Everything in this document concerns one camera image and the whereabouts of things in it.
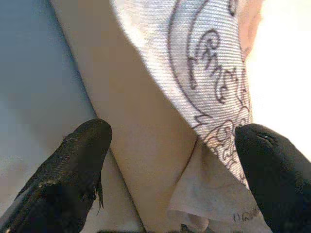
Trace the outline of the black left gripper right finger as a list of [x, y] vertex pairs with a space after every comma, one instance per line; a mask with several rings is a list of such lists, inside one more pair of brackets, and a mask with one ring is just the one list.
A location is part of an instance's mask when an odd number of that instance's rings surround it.
[[252, 195], [274, 233], [311, 231], [311, 163], [281, 134], [258, 124], [235, 129]]

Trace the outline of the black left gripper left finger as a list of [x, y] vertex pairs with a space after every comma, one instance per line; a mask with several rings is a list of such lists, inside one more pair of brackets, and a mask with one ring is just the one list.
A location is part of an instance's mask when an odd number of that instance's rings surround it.
[[94, 201], [104, 205], [101, 177], [111, 140], [111, 126], [99, 118], [68, 134], [1, 216], [1, 232], [81, 232]]

